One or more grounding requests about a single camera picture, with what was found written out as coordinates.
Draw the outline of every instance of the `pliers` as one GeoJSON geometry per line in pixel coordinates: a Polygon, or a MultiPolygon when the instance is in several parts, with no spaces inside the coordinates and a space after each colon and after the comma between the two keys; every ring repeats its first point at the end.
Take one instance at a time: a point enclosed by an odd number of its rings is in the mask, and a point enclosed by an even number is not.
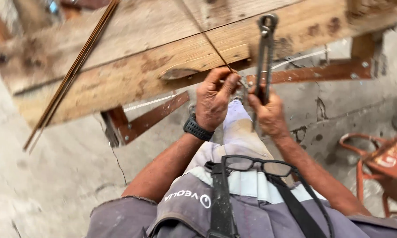
{"type": "MultiPolygon", "coordinates": [[[[257,79],[256,89],[254,95],[260,99],[263,105],[269,102],[269,87],[272,81],[272,62],[273,62],[273,34],[275,32],[276,25],[278,24],[278,16],[275,13],[269,13],[261,16],[257,21],[260,30],[260,43],[259,43],[259,58],[257,62],[257,79]],[[265,84],[266,91],[263,92],[260,87],[261,81],[264,80],[262,73],[267,73],[265,84]]],[[[257,115],[254,113],[253,117],[253,129],[256,128],[257,115]]]]}

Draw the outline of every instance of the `black strap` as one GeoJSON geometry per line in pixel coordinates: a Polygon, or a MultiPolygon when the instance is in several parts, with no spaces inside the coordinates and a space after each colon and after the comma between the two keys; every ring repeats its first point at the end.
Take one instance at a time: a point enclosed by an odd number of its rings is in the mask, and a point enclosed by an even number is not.
{"type": "Polygon", "coordinates": [[[213,179],[212,207],[210,217],[210,230],[208,238],[232,238],[235,237],[231,203],[229,201],[229,188],[222,174],[222,164],[211,166],[213,179]]]}
{"type": "Polygon", "coordinates": [[[292,194],[291,190],[284,181],[278,177],[268,175],[268,179],[275,185],[281,197],[284,199],[288,210],[297,221],[306,238],[326,238],[326,235],[320,229],[319,225],[303,207],[303,205],[292,194]]]}

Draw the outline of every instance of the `gray work shirt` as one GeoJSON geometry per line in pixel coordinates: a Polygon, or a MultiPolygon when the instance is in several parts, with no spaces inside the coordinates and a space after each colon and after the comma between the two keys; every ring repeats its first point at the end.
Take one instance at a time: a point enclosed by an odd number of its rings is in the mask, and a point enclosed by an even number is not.
{"type": "MultiPolygon", "coordinates": [[[[225,145],[224,150],[227,154],[258,158],[246,148],[225,145]]],[[[196,163],[189,166],[192,169],[173,182],[159,204],[140,197],[123,197],[95,208],[91,212],[87,237],[206,237],[210,228],[212,177],[202,163],[207,160],[220,162],[220,153],[212,150],[210,157],[207,156],[200,158],[202,161],[195,160],[196,163]]],[[[278,190],[261,171],[234,171],[228,183],[241,237],[304,237],[278,190]]],[[[291,191],[329,237],[326,220],[304,187],[295,183],[291,191]]],[[[315,191],[315,194],[325,206],[337,238],[397,237],[397,218],[346,217],[332,209],[319,193],[315,191]]]]}

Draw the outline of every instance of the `person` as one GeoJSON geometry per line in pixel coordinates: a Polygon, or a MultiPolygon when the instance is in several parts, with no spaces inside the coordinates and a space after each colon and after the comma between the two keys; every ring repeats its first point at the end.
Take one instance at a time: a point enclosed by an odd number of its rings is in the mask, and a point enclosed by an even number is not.
{"type": "Polygon", "coordinates": [[[193,122],[204,134],[223,123],[223,145],[205,141],[195,131],[183,134],[138,173],[121,198],[93,209],[87,237],[397,237],[397,218],[372,217],[290,138],[275,92],[262,105],[251,89],[248,101],[259,126],[285,161],[273,162],[251,130],[242,101],[229,102],[239,80],[228,68],[216,68],[197,89],[193,122]],[[233,155],[258,162],[238,170],[238,160],[228,163],[233,155]],[[216,171],[221,158],[228,166],[223,170],[227,183],[216,171]],[[276,165],[293,168],[301,182],[281,186],[276,165]],[[224,197],[227,203],[221,203],[224,197]],[[223,229],[232,232],[218,236],[223,229]]]}

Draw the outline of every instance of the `wooden workbench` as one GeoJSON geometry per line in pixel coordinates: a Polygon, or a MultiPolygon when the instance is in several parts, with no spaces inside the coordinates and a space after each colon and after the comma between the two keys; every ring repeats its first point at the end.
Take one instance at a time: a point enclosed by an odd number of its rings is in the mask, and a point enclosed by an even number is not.
{"type": "MultiPolygon", "coordinates": [[[[256,20],[266,12],[277,13],[280,19],[275,31],[275,58],[397,22],[397,1],[390,1],[381,10],[359,14],[350,13],[347,0],[185,3],[217,49],[225,52],[229,62],[236,62],[232,66],[238,70],[256,62],[256,20]]],[[[29,125],[42,115],[102,13],[103,9],[0,45],[0,74],[29,125]]],[[[214,53],[174,0],[123,1],[51,123],[198,83],[207,74],[203,70],[223,64],[221,60],[212,60],[211,66],[202,63],[214,53]],[[158,79],[159,74],[176,65],[191,68],[192,61],[200,62],[195,68],[203,72],[177,80],[158,79]]]]}

